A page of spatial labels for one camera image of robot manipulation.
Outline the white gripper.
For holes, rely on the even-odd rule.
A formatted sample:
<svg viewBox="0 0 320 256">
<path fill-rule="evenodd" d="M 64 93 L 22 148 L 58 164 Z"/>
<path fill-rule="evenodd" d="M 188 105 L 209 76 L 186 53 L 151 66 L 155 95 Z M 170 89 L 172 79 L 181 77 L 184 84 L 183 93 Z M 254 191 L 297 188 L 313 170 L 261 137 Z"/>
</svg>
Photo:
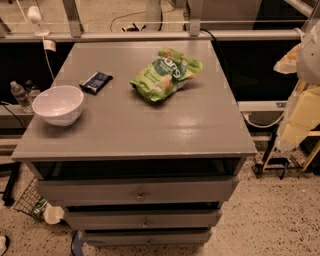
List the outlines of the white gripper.
<svg viewBox="0 0 320 256">
<path fill-rule="evenodd" d="M 297 56 L 301 44 L 289 50 L 273 70 L 281 74 L 297 72 Z M 300 91 L 297 86 L 287 101 L 283 120 L 277 130 L 275 146 L 280 151 L 295 149 L 320 124 L 320 87 L 309 85 Z"/>
</svg>

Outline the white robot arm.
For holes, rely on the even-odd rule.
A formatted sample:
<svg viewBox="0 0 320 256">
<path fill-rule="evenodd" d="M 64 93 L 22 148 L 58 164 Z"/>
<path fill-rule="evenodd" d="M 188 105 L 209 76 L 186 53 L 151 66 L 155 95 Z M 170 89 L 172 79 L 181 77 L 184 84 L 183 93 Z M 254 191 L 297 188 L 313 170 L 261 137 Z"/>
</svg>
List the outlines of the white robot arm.
<svg viewBox="0 0 320 256">
<path fill-rule="evenodd" d="M 282 74 L 296 73 L 299 82 L 309 87 L 303 92 L 295 87 L 288 98 L 275 142 L 280 151 L 295 149 L 320 124 L 320 21 L 307 33 L 300 29 L 298 32 L 301 42 L 275 64 L 274 70 Z"/>
</svg>

